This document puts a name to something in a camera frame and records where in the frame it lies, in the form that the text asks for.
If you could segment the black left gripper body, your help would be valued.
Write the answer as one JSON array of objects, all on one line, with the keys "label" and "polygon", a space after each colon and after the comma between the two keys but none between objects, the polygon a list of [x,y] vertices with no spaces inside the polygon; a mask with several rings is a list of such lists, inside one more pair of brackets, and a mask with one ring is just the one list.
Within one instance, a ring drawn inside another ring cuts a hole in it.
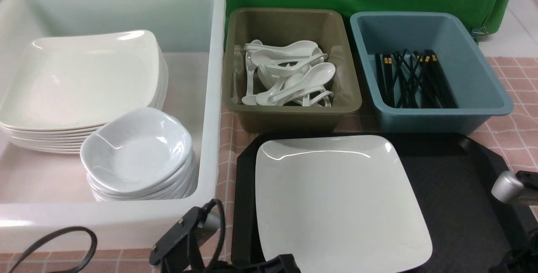
[{"label": "black left gripper body", "polygon": [[[239,266],[219,260],[225,241],[225,212],[221,200],[211,199],[183,215],[153,246],[149,264],[162,273],[299,273],[292,254],[254,265]],[[219,238],[209,263],[200,247],[215,233]]]}]

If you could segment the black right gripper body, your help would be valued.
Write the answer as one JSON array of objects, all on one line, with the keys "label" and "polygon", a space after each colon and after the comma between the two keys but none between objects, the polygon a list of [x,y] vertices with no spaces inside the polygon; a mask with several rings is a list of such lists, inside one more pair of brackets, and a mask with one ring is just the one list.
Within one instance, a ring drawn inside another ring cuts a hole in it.
[{"label": "black right gripper body", "polygon": [[[505,204],[537,206],[537,173],[505,171],[494,183],[492,195]],[[492,273],[536,273],[538,271],[537,229],[528,232],[530,242],[525,248],[506,252]]]}]

